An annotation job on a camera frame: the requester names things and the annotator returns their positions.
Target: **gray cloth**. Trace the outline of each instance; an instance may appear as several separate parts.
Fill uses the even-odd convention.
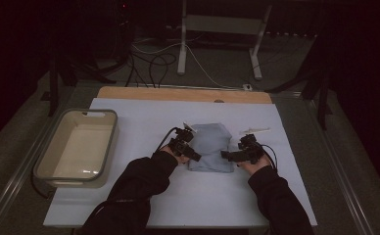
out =
[[[190,147],[202,158],[189,161],[188,169],[207,172],[233,172],[233,163],[221,157],[220,151],[227,151],[232,135],[222,123],[195,124],[191,126],[194,134]]]

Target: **wooden edge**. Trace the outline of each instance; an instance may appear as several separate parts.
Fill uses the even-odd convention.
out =
[[[187,88],[104,86],[99,90],[97,98],[272,104],[269,94],[265,92]]]

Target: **fabric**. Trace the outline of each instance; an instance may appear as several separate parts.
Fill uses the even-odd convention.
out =
[[[268,165],[255,172],[248,181],[257,195],[258,208],[269,220],[271,234],[312,235],[309,217],[287,180]]]
[[[112,188],[106,206],[91,214],[76,234],[143,234],[151,211],[149,198],[166,190],[177,165],[175,157],[164,151],[156,152],[151,159],[129,163]],[[135,202],[111,203],[118,200]]]
[[[194,134],[190,147],[200,154],[201,159],[189,161],[188,169],[206,172],[233,172],[233,163],[221,157],[220,151],[228,151],[232,135],[222,123],[195,124],[191,126]]]

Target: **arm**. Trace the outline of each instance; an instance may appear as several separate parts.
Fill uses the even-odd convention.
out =
[[[256,164],[238,165],[252,175],[248,183],[257,195],[258,208],[269,220],[274,234],[313,234],[303,206],[289,188],[287,180],[269,165],[266,156],[260,157]]]
[[[150,216],[150,198],[163,193],[169,176],[179,163],[188,159],[176,157],[163,147],[150,158],[128,164],[113,186],[108,200],[98,206],[78,234],[142,234]]]

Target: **transparent bin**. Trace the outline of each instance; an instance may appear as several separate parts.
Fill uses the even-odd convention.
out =
[[[67,110],[52,130],[34,175],[55,187],[102,187],[118,136],[113,110]]]

